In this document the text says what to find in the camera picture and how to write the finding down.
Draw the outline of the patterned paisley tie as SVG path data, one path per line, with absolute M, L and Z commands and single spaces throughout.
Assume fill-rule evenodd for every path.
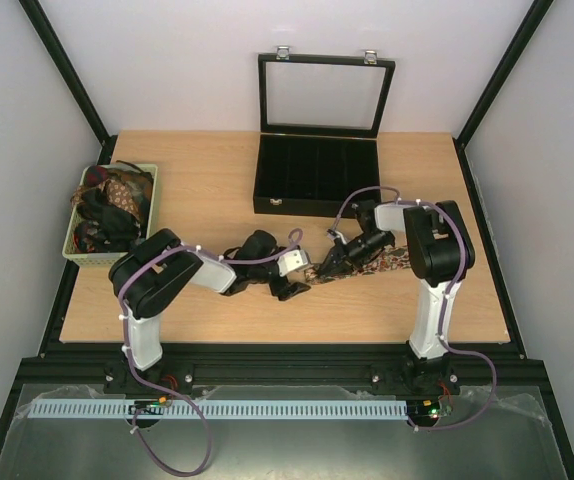
M 351 267 L 350 270 L 345 273 L 321 275 L 316 271 L 316 266 L 314 266 L 304 271 L 304 280 L 308 285 L 321 285 L 337 280 L 410 268 L 411 264 L 407 246 L 385 246 L 379 255 L 361 267 Z

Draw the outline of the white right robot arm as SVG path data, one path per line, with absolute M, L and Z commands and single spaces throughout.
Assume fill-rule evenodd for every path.
M 418 308 L 406 353 L 397 369 L 399 381 L 414 394 L 431 392 L 450 375 L 448 330 L 455 296 L 475 251 L 458 204 L 453 200 L 362 202 L 355 207 L 361 234 L 346 239 L 328 230 L 333 246 L 313 268 L 323 281 L 355 274 L 393 247 L 404 233 L 411 270 L 420 281 Z

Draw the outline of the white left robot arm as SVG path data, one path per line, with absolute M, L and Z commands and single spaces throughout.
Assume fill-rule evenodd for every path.
M 224 297 L 264 284 L 271 295 L 286 301 L 309 290 L 288 276 L 310 265 L 300 247 L 303 231 L 292 230 L 282 247 L 264 230 L 254 231 L 239 247 L 215 255 L 191 246 L 165 228 L 138 245 L 110 269 L 121 314 L 125 358 L 105 366 L 107 393 L 150 395 L 155 389 L 188 395 L 195 366 L 188 361 L 165 361 L 160 339 L 163 312 L 188 285 Z

